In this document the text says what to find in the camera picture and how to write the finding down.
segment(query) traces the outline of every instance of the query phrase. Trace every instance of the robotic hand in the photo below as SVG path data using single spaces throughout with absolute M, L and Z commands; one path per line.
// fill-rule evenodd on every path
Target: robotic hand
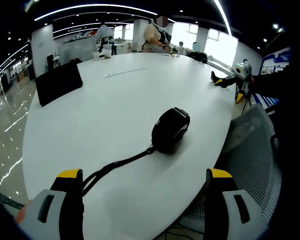
M 226 88 L 236 83 L 235 103 L 240 103 L 245 96 L 249 93 L 249 82 L 252 76 L 252 68 L 250 63 L 244 59 L 243 62 L 234 63 L 232 65 L 232 76 L 225 78 L 217 77 L 216 74 L 211 72 L 211 80 L 215 86 Z
M 170 47 L 170 55 L 171 55 L 171 57 L 174 57 L 174 56 L 180 57 L 180 54 L 175 47 Z

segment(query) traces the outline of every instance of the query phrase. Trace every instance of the tiled floor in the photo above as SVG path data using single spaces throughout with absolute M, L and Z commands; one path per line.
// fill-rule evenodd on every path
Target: tiled floor
M 28 110 L 35 91 L 35 83 L 25 79 L 15 83 L 5 95 L 0 96 L 0 193 L 21 204 L 28 201 L 23 178 L 22 145 Z M 244 104 L 245 101 L 234 105 L 232 118 L 241 114 Z M 12 215 L 17 215 L 17 209 L 8 205 L 6 207 Z M 203 235 L 185 228 L 168 231 L 195 240 L 203 238 Z M 170 233 L 163 233 L 156 240 L 188 239 Z

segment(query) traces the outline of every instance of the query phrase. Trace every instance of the mesh chair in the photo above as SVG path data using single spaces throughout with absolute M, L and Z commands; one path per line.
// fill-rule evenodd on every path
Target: mesh chair
M 281 172 L 275 161 L 275 135 L 271 120 L 261 105 L 254 105 L 230 123 L 221 154 L 214 166 L 229 172 L 239 189 L 246 190 L 262 208 L 269 223 L 281 189 Z M 203 201 L 190 206 L 177 220 L 180 225 L 204 233 Z

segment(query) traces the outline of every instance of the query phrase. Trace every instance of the white pillar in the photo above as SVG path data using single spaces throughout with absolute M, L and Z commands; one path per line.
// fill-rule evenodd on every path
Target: white pillar
M 198 33 L 196 35 L 196 42 L 200 43 L 201 52 L 205 51 L 208 33 L 209 33 L 208 29 L 202 27 L 198 28 Z
M 122 26 L 122 39 L 124 40 L 126 37 L 126 25 Z
M 148 20 L 137 19 L 133 24 L 133 44 L 132 51 L 141 51 L 142 45 L 145 43 L 144 32 L 146 26 L 149 24 Z
M 53 39 L 52 24 L 44 26 L 31 34 L 32 64 L 36 77 L 46 72 L 47 56 L 54 55 L 56 44 Z

